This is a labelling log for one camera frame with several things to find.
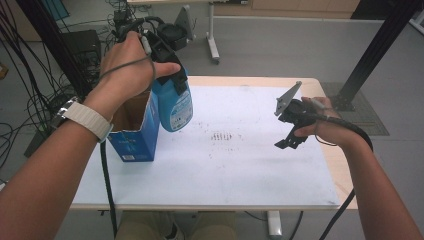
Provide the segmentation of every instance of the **hand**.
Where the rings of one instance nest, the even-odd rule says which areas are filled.
[[[100,75],[122,64],[145,58],[146,53],[139,37],[138,33],[130,31],[124,42],[115,44],[102,60]],[[113,89],[119,89],[120,95],[128,98],[136,96],[146,90],[152,81],[154,69],[150,61],[146,59],[112,71],[101,79],[101,83],[112,82]],[[154,63],[154,65],[156,77],[171,75],[180,69],[176,63]]]
[[[100,75],[117,66],[145,57],[146,53],[140,43],[139,35],[130,31],[124,42],[115,44],[106,54],[101,63]],[[118,107],[126,100],[149,87],[154,71],[150,61],[146,59],[106,73],[87,96],[84,105],[94,109],[106,119],[111,119]],[[180,70],[180,65],[176,63],[154,63],[154,66],[157,78]]]
[[[324,109],[319,109],[318,107],[315,107],[318,114],[340,118],[339,114],[333,109],[329,98],[315,97],[314,99],[325,106]],[[312,104],[311,98],[302,97],[302,101],[308,104]],[[337,144],[339,146],[344,146],[352,143],[352,140],[355,139],[356,136],[358,136],[353,131],[350,131],[337,124],[329,123],[326,121],[317,121],[313,125],[299,128],[294,132],[294,134],[297,137],[307,137],[309,135],[316,134],[323,140]]]

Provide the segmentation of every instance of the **blue box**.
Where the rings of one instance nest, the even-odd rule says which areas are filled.
[[[145,92],[125,102],[113,116],[108,139],[124,162],[149,162],[155,158],[159,131],[158,99]]]

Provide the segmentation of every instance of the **leg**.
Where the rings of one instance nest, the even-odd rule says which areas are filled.
[[[215,63],[219,64],[219,53],[218,48],[216,47],[215,39],[213,37],[213,15],[214,15],[214,3],[209,2],[209,32],[206,33],[209,44],[209,49],[211,50],[212,60]]]
[[[173,226],[169,212],[124,211],[116,240],[163,240]]]
[[[235,240],[235,212],[200,212],[190,240]]]

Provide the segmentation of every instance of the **white table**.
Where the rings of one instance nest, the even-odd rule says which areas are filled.
[[[214,2],[226,2],[227,0],[128,0],[131,5],[151,5],[151,4],[169,4],[169,3],[191,3],[191,2],[208,2],[209,3],[209,32],[206,33],[206,40],[209,44],[212,60],[219,64],[219,53],[213,36],[213,18],[214,18]]]
[[[352,189],[338,148],[322,148],[313,137],[296,150],[273,146],[292,128],[274,116],[275,98],[298,80],[302,95],[324,95],[315,79],[189,76],[194,117],[181,132],[160,129],[155,161],[123,163],[107,144],[117,209],[337,208]],[[275,126],[261,124],[272,121],[269,117]],[[98,149],[71,207],[109,208]],[[356,202],[349,208],[356,208]]]

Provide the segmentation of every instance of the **metal stand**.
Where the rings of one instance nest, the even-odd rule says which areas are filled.
[[[213,38],[213,12],[214,3],[209,2],[209,32],[206,33],[206,39],[208,40],[209,48],[211,50],[212,60],[219,64],[219,53],[216,47],[215,39]]]
[[[421,24],[424,22],[424,11],[418,15],[418,17],[415,20],[409,20],[409,23],[416,28],[418,31],[421,32],[421,34],[424,34],[424,27],[421,26]]]
[[[334,108],[345,111],[353,109],[351,102],[356,93],[411,19],[420,2],[420,0],[398,1],[339,94],[331,97]]]
[[[268,236],[271,240],[283,239],[281,219],[279,211],[267,211]]]

